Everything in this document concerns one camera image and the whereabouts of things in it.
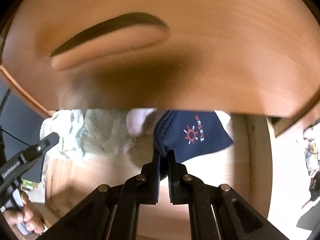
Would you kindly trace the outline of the left hand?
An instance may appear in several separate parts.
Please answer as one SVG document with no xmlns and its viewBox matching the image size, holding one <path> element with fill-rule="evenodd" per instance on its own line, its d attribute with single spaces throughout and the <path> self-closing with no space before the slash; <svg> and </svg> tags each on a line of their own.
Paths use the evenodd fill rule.
<svg viewBox="0 0 320 240">
<path fill-rule="evenodd" d="M 3 216 L 11 227 L 18 239 L 25 239 L 25 236 L 17 228 L 18 224 L 25 223 L 27 230 L 35 235 L 40 235 L 45 230 L 45 222 L 43 215 L 29 200 L 28 195 L 21 191 L 21 200 L 23 203 L 22 211 L 15 211 L 13 209 L 5 209 Z"/>
</svg>

